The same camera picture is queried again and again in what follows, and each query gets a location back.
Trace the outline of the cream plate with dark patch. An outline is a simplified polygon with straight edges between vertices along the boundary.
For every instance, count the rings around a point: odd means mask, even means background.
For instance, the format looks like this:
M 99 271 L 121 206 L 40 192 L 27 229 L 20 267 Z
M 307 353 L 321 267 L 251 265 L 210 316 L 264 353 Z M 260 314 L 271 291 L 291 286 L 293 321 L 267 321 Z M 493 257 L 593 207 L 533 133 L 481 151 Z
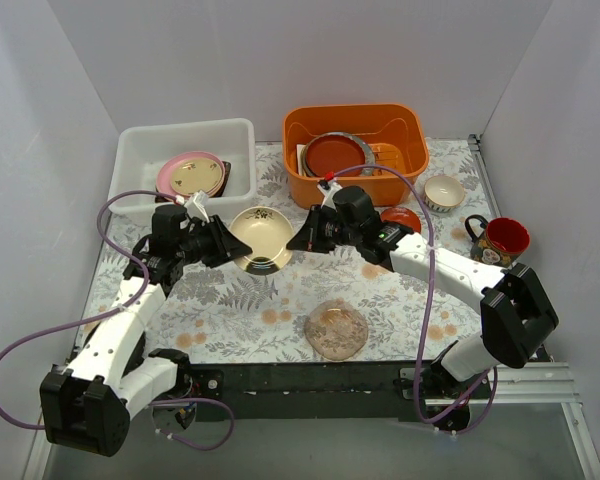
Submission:
M 251 207 L 238 214 L 229 231 L 252 252 L 234 263 L 248 274 L 265 276 L 284 268 L 292 258 L 287 243 L 294 236 L 290 221 L 271 207 Z

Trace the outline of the black round plate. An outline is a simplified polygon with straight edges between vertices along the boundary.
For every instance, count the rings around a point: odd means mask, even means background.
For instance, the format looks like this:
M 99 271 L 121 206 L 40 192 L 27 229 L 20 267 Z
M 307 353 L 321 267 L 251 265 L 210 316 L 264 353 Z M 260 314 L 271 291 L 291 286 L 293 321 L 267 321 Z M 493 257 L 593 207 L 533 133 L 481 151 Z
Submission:
M 139 340 L 137 341 L 134 349 L 132 350 L 130 357 L 125 365 L 123 375 L 126 376 L 136 368 L 138 368 L 144 361 L 144 349 L 146 345 L 146 334 L 142 333 Z

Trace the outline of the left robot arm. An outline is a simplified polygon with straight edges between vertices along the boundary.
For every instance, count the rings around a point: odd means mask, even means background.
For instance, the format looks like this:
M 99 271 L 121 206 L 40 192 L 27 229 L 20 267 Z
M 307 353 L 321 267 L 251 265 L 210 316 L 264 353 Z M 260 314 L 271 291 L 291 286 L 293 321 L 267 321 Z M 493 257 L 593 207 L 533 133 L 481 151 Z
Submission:
M 175 349 L 145 353 L 145 332 L 185 266 L 222 266 L 251 254 L 218 216 L 157 207 L 151 231 L 131 252 L 116 295 L 117 311 L 98 323 L 63 372 L 40 386 L 49 442 L 102 456 L 117 453 L 131 420 L 155 400 L 180 400 L 194 388 L 189 357 Z

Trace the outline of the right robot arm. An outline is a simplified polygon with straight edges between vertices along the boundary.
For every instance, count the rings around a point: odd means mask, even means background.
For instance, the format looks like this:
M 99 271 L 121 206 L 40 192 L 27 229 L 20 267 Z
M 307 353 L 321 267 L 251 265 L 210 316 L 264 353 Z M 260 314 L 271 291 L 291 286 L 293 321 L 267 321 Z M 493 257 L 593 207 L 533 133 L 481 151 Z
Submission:
M 523 368 L 559 324 L 536 272 L 479 263 L 429 246 L 421 234 L 374 214 L 346 223 L 329 207 L 314 205 L 288 242 L 295 251 L 329 253 L 353 246 L 367 262 L 422 281 L 459 299 L 481 319 L 479 332 L 454 342 L 426 367 L 427 387 L 455 397 L 470 380 L 498 365 Z

